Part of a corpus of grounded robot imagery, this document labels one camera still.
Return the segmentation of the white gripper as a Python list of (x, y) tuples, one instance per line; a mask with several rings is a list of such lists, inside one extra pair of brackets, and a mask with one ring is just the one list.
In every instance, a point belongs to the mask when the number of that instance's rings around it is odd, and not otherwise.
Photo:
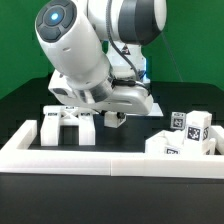
[(153, 106), (153, 97), (146, 89), (140, 86), (112, 86), (110, 77), (94, 88), (77, 90), (68, 85), (65, 76), (55, 71), (48, 89), (66, 106), (140, 115), (148, 115)]

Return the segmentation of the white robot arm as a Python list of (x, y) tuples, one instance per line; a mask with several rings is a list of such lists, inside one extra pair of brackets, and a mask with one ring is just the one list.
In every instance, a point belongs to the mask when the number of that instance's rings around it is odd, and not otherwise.
[(147, 115), (141, 48), (162, 32), (166, 0), (51, 0), (35, 31), (54, 66), (49, 90), (64, 105)]

